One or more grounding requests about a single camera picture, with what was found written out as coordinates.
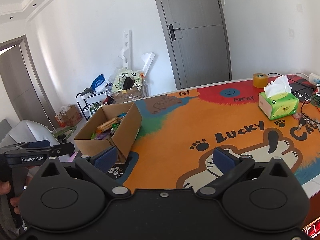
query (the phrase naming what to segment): tape roll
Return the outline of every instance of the tape roll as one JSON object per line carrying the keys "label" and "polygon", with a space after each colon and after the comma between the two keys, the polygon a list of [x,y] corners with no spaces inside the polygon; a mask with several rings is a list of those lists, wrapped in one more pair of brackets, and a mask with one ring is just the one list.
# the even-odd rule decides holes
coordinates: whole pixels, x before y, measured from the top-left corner
{"label": "tape roll", "polygon": [[253,86],[256,88],[265,88],[268,85],[268,76],[262,73],[253,75]]}

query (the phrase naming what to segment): door frame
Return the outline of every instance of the door frame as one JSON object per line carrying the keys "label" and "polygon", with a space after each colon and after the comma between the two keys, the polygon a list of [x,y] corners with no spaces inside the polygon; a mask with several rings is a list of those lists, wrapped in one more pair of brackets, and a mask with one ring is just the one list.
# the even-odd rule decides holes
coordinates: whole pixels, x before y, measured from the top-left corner
{"label": "door frame", "polygon": [[21,50],[23,60],[24,60],[25,66],[27,68],[27,72],[29,74],[31,83],[36,91],[36,94],[39,98],[39,101],[42,105],[42,108],[43,108],[45,114],[49,118],[53,128],[59,128],[59,125],[55,119],[56,113],[55,113],[55,111],[54,111],[45,91],[44,91],[44,88],[41,84],[38,73],[36,71],[35,64],[32,60],[31,52],[29,49],[28,41],[27,41],[27,36],[23,35],[21,37],[0,43],[0,51],[7,49],[7,48],[10,48],[15,45],[20,46],[20,50]]}
{"label": "door frame", "polygon": [[[219,4],[219,8],[220,8],[220,14],[221,14],[221,18],[222,18],[224,36],[225,36],[225,40],[226,40],[229,76],[230,76],[230,80],[232,80],[229,40],[228,40],[227,27],[226,27],[224,14],[223,14],[221,0],[218,0],[218,4]],[[158,8],[162,29],[163,29],[163,32],[164,32],[164,39],[165,39],[165,42],[167,44],[167,48],[168,48],[168,52],[169,52],[169,58],[170,58],[170,61],[171,61],[174,80],[175,80],[175,83],[176,83],[176,86],[177,86],[177,90],[180,90],[181,89],[181,81],[180,81],[180,77],[179,77],[176,58],[175,58],[174,51],[173,51],[171,37],[170,37],[170,34],[169,34],[168,23],[167,23],[167,20],[165,18],[164,9],[163,9],[163,6],[165,6],[165,5],[163,5],[161,0],[156,0],[156,5],[157,5],[157,8]]]}

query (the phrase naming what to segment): blue gripper pad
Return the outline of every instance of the blue gripper pad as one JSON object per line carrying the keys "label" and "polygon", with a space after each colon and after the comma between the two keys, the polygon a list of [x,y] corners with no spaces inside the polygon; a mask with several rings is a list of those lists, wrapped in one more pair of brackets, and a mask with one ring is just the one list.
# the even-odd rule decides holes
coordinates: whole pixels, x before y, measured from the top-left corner
{"label": "blue gripper pad", "polygon": [[99,154],[90,158],[90,163],[100,171],[107,173],[108,170],[115,165],[118,159],[118,150],[116,147],[109,147]]}
{"label": "blue gripper pad", "polygon": [[28,148],[46,148],[50,146],[50,142],[48,140],[38,141],[38,142],[30,142]]}
{"label": "blue gripper pad", "polygon": [[223,174],[231,171],[240,162],[239,158],[220,147],[213,150],[212,160]]}

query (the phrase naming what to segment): smiley face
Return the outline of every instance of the smiley face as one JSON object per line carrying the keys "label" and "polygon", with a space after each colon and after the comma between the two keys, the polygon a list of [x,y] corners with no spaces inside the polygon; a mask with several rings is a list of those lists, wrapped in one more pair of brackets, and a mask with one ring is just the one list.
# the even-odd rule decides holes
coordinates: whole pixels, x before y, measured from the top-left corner
{"label": "smiley face", "polygon": [[234,88],[224,89],[220,92],[220,95],[225,98],[233,98],[240,95],[240,91]]}

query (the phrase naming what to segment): crown molding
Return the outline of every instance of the crown molding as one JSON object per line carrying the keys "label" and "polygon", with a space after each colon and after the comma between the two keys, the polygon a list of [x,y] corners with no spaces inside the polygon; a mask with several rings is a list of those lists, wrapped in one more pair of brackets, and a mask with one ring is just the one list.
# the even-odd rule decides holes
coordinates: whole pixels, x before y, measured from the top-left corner
{"label": "crown molding", "polygon": [[22,3],[0,6],[0,24],[25,19],[31,21],[53,0],[23,0]]}

